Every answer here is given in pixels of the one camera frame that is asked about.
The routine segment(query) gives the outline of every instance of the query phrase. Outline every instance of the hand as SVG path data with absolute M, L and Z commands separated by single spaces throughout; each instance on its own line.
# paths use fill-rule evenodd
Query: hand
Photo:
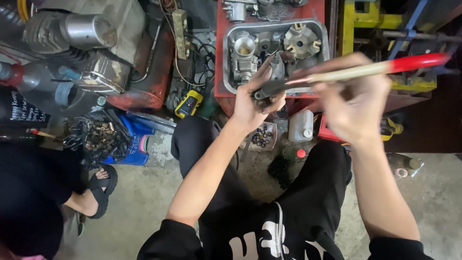
M 362 53 L 353 53 L 315 66 L 306 73 L 322 73 L 371 64 Z M 339 93 L 338 82 L 314 85 L 318 92 L 329 128 L 343 140 L 359 145 L 372 139 L 380 140 L 380 120 L 390 92 L 391 80 L 385 75 L 366 76 L 343 82 Z
M 270 97 L 271 106 L 262 111 L 250 96 L 252 92 L 261 88 L 262 84 L 271 78 L 272 68 L 270 62 L 272 59 L 272 57 L 268 57 L 250 82 L 237 88 L 234 114 L 230 121 L 235 122 L 239 128 L 243 128 L 245 135 L 257 129 L 268 117 L 269 113 L 281 110 L 286 104 L 286 93 L 279 93 Z

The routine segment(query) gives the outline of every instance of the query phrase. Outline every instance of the metal tray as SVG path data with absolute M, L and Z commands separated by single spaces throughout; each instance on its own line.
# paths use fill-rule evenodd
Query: metal tray
M 289 28 L 296 23 L 305 24 L 306 27 L 318 35 L 322 41 L 321 50 L 313 56 L 314 59 L 311 57 L 304 60 L 298 60 L 297 67 L 306 68 L 317 63 L 327 61 L 329 59 L 329 41 L 327 39 L 327 29 L 326 26 L 324 26 L 320 21 L 316 19 L 294 19 L 276 22 L 236 24 L 232 26 L 223 37 L 223 82 L 225 83 L 226 89 L 228 89 L 231 93 L 237 93 L 238 85 L 232 78 L 230 50 L 233 48 L 233 41 L 238 32 L 247 31 L 251 35 L 266 31 L 285 34 Z

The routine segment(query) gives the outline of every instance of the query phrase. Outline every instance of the concrete floor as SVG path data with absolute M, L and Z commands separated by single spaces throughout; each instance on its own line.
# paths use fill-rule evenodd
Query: concrete floor
M 136 259 L 141 245 L 165 217 L 182 178 L 170 155 L 171 136 L 150 139 L 147 167 L 115 166 L 119 182 L 110 197 L 106 215 L 87 220 L 75 248 L 76 260 Z M 310 143 L 304 144 L 309 149 Z M 434 259 L 462 259 L 462 161 L 449 154 L 408 154 L 425 165 L 414 178 L 398 180 L 398 186 L 419 225 L 425 253 Z M 258 199 L 271 201 L 283 191 L 266 173 L 271 152 L 249 152 L 239 173 Z M 301 167 L 294 166 L 293 172 Z M 346 259 L 367 259 L 369 238 L 361 222 L 352 182 L 346 191 L 335 242 Z

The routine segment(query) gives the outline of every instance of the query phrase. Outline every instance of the red bottle cap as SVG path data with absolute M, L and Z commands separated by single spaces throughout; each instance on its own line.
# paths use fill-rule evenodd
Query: red bottle cap
M 297 156 L 298 156 L 298 157 L 300 157 L 300 158 L 304 158 L 304 157 L 305 157 L 305 155 L 306 155 L 306 152 L 305 152 L 305 150 L 303 150 L 303 149 L 300 149 L 300 150 L 298 150 L 298 151 L 297 151 Z

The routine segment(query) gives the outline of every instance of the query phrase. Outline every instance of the black sandal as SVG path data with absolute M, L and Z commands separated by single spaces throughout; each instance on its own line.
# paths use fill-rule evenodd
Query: black sandal
M 96 175 L 93 175 L 90 178 L 90 191 L 93 193 L 93 196 L 98 202 L 98 210 L 96 214 L 93 216 L 88 216 L 91 219 L 98 219 L 101 218 L 108 208 L 109 202 L 109 195 L 115 190 L 117 186 L 117 171 L 109 164 L 104 164 L 101 167 L 104 171 L 106 171 L 109 177 L 105 179 L 98 179 Z

